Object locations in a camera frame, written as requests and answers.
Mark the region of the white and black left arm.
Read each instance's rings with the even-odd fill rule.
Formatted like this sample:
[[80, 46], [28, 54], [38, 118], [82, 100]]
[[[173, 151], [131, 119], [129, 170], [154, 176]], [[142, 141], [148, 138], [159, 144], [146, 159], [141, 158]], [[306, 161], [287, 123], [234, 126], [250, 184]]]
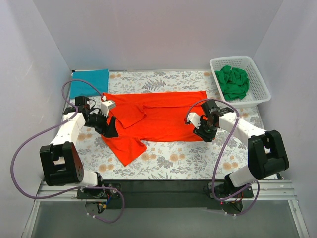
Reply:
[[75, 98], [75, 105], [67, 107], [63, 113], [63, 124], [49, 145], [40, 148], [40, 158], [45, 182], [48, 186], [74, 184], [94, 198], [106, 198], [113, 192], [105, 188], [98, 172], [84, 169], [76, 149], [81, 129], [89, 127], [105, 138], [117, 138], [116, 118], [110, 117], [115, 102], [106, 96], [101, 98], [100, 108], [90, 105], [85, 96]]

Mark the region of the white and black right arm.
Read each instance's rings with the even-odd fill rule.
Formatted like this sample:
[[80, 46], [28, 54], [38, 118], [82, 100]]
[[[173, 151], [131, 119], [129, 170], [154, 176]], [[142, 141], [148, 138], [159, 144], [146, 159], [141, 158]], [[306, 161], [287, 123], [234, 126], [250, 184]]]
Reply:
[[211, 182], [212, 197], [218, 201], [231, 199], [258, 182], [273, 174], [289, 168], [289, 160], [281, 134], [277, 130], [267, 131], [256, 127], [240, 118], [236, 108], [223, 102], [224, 108], [217, 105], [219, 101], [203, 99], [198, 102], [203, 115], [189, 109], [185, 123], [194, 126], [193, 133], [204, 142], [212, 142], [219, 129], [229, 133], [221, 148], [224, 152], [230, 137], [239, 139], [247, 148], [247, 165], [225, 176], [223, 184]]

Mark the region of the orange t shirt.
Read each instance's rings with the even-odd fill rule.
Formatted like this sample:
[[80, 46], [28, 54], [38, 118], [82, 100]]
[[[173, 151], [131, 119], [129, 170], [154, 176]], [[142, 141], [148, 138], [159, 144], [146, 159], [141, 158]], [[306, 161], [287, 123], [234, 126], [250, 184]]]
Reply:
[[109, 116], [116, 118], [118, 137], [103, 137], [103, 141], [124, 166], [145, 152], [143, 141], [201, 141], [193, 133], [194, 127], [185, 124], [185, 118], [193, 104], [207, 98], [205, 91], [106, 94], [106, 97], [116, 104]]

